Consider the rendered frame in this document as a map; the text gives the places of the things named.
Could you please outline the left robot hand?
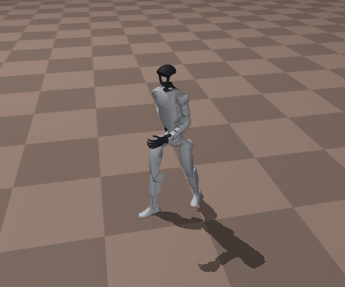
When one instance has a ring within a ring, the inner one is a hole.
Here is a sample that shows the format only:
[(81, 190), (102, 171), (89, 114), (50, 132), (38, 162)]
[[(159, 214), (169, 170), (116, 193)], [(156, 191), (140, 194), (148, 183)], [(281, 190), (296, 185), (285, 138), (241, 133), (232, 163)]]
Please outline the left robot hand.
[(147, 139), (148, 141), (150, 141), (150, 142), (147, 142), (148, 143), (147, 145), (148, 145), (149, 148), (155, 149), (157, 147), (162, 146), (164, 143), (169, 143), (168, 138), (171, 137), (171, 136), (172, 136), (171, 134), (164, 135), (163, 137), (159, 137), (159, 136), (153, 135), (153, 137), (158, 138), (158, 139), (156, 139), (156, 140), (149, 140), (149, 139)]

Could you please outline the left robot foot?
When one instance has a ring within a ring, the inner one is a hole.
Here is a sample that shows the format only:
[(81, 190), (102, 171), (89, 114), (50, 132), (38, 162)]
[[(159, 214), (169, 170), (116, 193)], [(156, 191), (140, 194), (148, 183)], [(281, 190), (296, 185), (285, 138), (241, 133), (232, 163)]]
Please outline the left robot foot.
[(199, 195), (197, 193), (193, 195), (192, 200), (191, 200), (191, 205), (192, 206), (197, 206), (199, 201), (200, 201), (200, 196), (201, 196), (201, 190), (199, 190)]

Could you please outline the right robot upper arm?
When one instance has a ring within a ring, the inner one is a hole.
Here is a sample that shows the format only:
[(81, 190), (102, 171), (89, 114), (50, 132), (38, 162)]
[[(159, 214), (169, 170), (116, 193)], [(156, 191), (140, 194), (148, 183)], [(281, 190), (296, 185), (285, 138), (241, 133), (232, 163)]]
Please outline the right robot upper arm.
[[(152, 91), (152, 95), (154, 96), (154, 99), (155, 99), (156, 104), (157, 104), (156, 92), (157, 92), (157, 90), (158, 90), (159, 88), (160, 88), (160, 87), (157, 87), (157, 88), (155, 88), (155, 89)], [(157, 105), (157, 106), (158, 106), (158, 105)], [(158, 116), (160, 116), (158, 107), (156, 108), (156, 113), (157, 113)]]

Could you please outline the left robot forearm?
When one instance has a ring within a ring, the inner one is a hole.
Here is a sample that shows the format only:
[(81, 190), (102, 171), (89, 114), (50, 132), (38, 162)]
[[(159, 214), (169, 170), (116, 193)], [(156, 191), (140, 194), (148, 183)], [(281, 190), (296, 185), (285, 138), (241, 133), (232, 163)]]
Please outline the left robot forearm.
[(172, 142), (175, 140), (181, 133), (185, 132), (191, 124), (190, 120), (186, 120), (183, 125), (179, 124), (176, 129), (174, 129), (171, 134), (172, 136), (168, 138), (169, 142)]

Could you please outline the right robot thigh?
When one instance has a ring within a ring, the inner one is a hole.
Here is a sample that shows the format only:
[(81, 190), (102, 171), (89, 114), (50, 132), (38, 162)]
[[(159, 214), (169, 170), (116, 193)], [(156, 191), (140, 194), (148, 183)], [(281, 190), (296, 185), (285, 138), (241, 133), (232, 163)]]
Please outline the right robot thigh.
[[(159, 135), (159, 137), (163, 137), (164, 135)], [(156, 140), (158, 138), (155, 138)], [(155, 149), (151, 149), (149, 154), (149, 171), (152, 174), (153, 180), (156, 182), (160, 182), (164, 178), (164, 174), (162, 171), (159, 170), (159, 166), (161, 163), (162, 155), (163, 155), (163, 147), (167, 144), (164, 143), (162, 146), (157, 147)]]

